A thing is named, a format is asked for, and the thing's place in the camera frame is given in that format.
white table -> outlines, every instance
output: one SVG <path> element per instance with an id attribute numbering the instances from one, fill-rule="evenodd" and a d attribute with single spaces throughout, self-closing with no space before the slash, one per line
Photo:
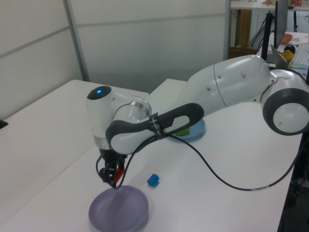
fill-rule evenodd
<path id="1" fill-rule="evenodd" d="M 0 226 L 94 144 L 86 97 L 98 86 L 70 81 L 5 120 L 9 125 L 0 130 Z"/>
<path id="2" fill-rule="evenodd" d="M 166 80 L 147 98 L 163 110 L 183 81 Z M 254 188 L 281 177 L 292 163 L 301 135 L 281 136 L 268 128 L 257 103 L 241 103 L 204 118 L 206 135 L 192 143 L 217 174 L 232 185 Z M 95 171 L 93 145 L 0 227 L 0 232 L 96 232 L 88 220 L 92 200 L 105 189 Z M 156 188 L 147 185 L 152 173 Z M 243 192 L 221 183 L 198 155 L 170 138 L 137 153 L 124 184 L 149 201 L 145 232 L 276 232 L 291 173 L 277 185 Z"/>
<path id="3" fill-rule="evenodd" d="M 291 45 L 298 45 L 303 43 L 309 43 L 309 33 L 300 33 L 300 32 L 286 32 L 286 34 L 291 34 L 293 36 L 293 39 L 288 43 Z M 270 45 L 274 44 L 274 33 L 271 33 L 269 36 L 269 42 L 268 42 L 268 51 L 271 52 Z M 278 47 L 278 51 L 283 52 L 284 48 L 287 44 L 280 44 Z M 257 53 L 257 55 L 261 55 L 262 50 L 260 49 Z"/>

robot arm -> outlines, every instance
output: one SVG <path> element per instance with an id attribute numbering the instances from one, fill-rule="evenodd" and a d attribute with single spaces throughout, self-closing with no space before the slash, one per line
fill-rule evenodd
<path id="1" fill-rule="evenodd" d="M 98 88 L 91 91 L 87 108 L 96 144 L 112 172 L 112 180 L 107 181 L 112 186 L 115 168 L 123 166 L 115 160 L 132 154 L 145 140 L 155 136 L 147 145 L 165 138 L 165 134 L 181 131 L 241 102 L 261 103 L 266 123 L 279 134 L 309 130 L 309 87 L 305 81 L 290 71 L 269 71 L 258 56 L 226 60 L 197 72 L 168 109 L 152 115 L 146 100 L 119 95 L 110 87 L 100 88 L 104 94 L 100 95 Z"/>

yellow object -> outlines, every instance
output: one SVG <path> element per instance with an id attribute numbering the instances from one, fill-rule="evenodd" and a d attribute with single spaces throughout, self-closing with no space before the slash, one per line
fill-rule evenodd
<path id="1" fill-rule="evenodd" d="M 289 63 L 293 59 L 293 53 L 289 50 L 285 50 L 282 52 L 282 57 Z"/>

purple dish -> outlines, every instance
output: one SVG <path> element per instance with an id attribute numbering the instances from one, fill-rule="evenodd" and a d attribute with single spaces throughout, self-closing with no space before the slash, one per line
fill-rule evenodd
<path id="1" fill-rule="evenodd" d="M 92 225 L 102 232 L 133 232 L 147 219 L 148 200 L 132 186 L 110 188 L 93 200 L 88 216 Z"/>
<path id="2" fill-rule="evenodd" d="M 192 142 L 193 140 L 195 141 L 201 139 L 205 134 L 206 134 L 205 121 L 201 119 L 199 122 L 190 127 L 189 134 L 186 134 L 184 136 L 177 136 L 176 134 L 173 135 L 183 140 Z"/>

green object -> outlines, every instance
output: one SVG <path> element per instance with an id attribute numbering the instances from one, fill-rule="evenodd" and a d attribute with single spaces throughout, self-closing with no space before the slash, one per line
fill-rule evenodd
<path id="1" fill-rule="evenodd" d="M 190 133 L 190 128 L 186 128 L 176 133 L 176 136 L 184 136 Z"/>

